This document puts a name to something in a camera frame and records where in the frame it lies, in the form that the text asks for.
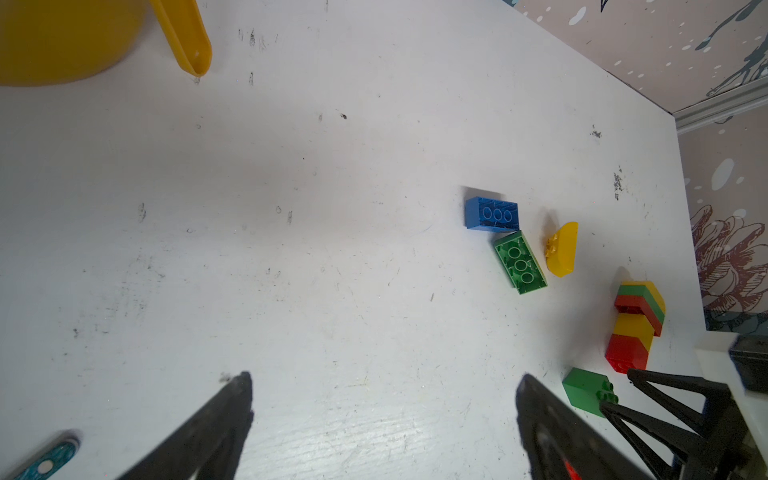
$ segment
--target stacked lego bricks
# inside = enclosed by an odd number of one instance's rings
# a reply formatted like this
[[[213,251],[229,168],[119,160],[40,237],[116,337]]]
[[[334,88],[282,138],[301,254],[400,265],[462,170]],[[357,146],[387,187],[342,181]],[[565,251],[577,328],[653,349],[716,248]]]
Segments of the stacked lego bricks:
[[[520,231],[517,204],[474,197],[465,203],[464,220],[470,230],[511,233],[496,240],[494,248],[512,285],[519,293],[547,286],[547,279]]]
[[[664,298],[653,282],[623,282],[614,305],[619,316],[605,359],[619,373],[645,370],[654,336],[664,325]]]

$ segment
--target flower pattern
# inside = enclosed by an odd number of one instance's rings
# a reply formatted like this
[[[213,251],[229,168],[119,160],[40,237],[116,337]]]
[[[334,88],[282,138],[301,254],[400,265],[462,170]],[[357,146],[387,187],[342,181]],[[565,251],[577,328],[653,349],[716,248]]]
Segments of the flower pattern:
[[[690,219],[707,329],[755,333],[768,320],[768,245],[764,223],[710,220],[705,205]]]

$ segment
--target green lego brick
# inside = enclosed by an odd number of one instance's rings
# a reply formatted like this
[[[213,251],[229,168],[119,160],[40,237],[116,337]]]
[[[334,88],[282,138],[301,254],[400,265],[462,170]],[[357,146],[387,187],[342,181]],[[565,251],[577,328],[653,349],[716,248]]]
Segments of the green lego brick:
[[[664,325],[664,312],[661,311],[659,304],[656,302],[654,296],[650,293],[650,290],[645,285],[622,285],[619,286],[618,295],[628,296],[642,296],[645,301],[648,302],[650,309],[656,314],[656,318],[659,319],[659,323]]]
[[[619,403],[613,384],[599,373],[574,368],[563,380],[563,388],[571,405],[603,418],[600,402]]]
[[[528,247],[522,231],[496,240],[493,246],[498,258],[502,260],[504,270],[512,280],[512,285],[520,294],[547,286],[547,279],[541,272],[541,267]]]

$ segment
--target lego brick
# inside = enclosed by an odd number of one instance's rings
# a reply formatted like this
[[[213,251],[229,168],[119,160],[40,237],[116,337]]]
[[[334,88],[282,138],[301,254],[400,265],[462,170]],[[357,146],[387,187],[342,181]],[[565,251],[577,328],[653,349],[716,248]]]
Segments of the lego brick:
[[[601,401],[619,403],[608,377],[588,370],[572,369],[563,380],[563,388],[571,405],[595,415],[603,416]]]
[[[608,343],[605,359],[614,367],[614,370],[626,374],[629,369],[645,370],[648,351],[640,339],[614,334],[611,335],[611,341]]]
[[[648,318],[645,315],[634,313],[619,313],[614,326],[614,334],[640,339],[648,352],[650,352],[650,344],[654,340],[654,328]]]
[[[648,302],[642,296],[619,295],[614,306],[619,313],[636,313],[645,315],[650,325],[654,328],[654,336],[661,336],[663,323],[659,321]]]
[[[566,276],[574,271],[577,234],[578,223],[569,222],[547,240],[547,268],[554,275]]]
[[[648,288],[648,291],[650,291],[650,294],[654,297],[654,300],[656,300],[656,303],[659,305],[659,308],[661,309],[661,312],[664,315],[667,315],[667,304],[664,303],[664,298],[661,296],[661,293],[659,293],[659,290],[656,288],[653,282],[649,282],[648,280],[643,280],[640,282],[621,282],[622,285],[643,285]]]
[[[516,232],[520,230],[518,205],[491,198],[470,198],[464,204],[464,223],[470,230]]]
[[[493,246],[509,279],[512,280],[512,285],[520,294],[547,286],[547,279],[522,232],[500,238]]]
[[[661,311],[661,307],[659,307],[659,304],[656,303],[656,299],[653,295],[650,294],[650,290],[645,285],[621,285],[619,286],[618,295],[642,296],[645,298],[645,301],[648,302],[648,305],[650,305],[651,309],[653,309],[656,318],[659,319],[659,322],[664,324],[664,312]]]

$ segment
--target patterned wall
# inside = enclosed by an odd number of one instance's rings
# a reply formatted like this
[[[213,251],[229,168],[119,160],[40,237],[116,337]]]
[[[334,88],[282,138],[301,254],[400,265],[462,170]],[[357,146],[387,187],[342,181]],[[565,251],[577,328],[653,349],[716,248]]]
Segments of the patterned wall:
[[[669,112],[768,74],[763,0],[505,0]]]
[[[680,136],[708,329],[768,334],[766,151],[768,107]]]

